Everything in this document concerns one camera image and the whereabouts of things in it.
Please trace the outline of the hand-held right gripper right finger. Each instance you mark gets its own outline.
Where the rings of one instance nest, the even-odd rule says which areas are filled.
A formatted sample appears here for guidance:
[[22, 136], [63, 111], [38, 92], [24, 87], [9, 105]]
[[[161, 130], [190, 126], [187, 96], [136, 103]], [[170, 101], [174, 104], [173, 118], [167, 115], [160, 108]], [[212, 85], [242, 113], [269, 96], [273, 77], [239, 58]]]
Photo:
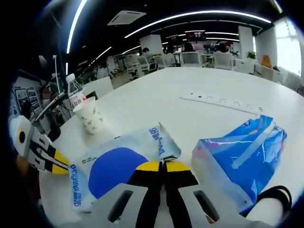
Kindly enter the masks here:
[[199, 184], [181, 162], [164, 164], [167, 206], [175, 228], [261, 228], [261, 221], [241, 216], [233, 202], [214, 183]]

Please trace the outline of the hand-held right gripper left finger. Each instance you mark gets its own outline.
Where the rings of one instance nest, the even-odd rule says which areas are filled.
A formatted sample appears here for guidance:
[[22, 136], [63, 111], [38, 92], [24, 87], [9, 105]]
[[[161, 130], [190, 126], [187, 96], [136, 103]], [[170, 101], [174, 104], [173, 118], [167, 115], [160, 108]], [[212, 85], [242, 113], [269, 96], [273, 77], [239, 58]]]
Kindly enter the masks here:
[[153, 228], [160, 206], [161, 161], [139, 165], [127, 184], [118, 184], [93, 203], [92, 228]]

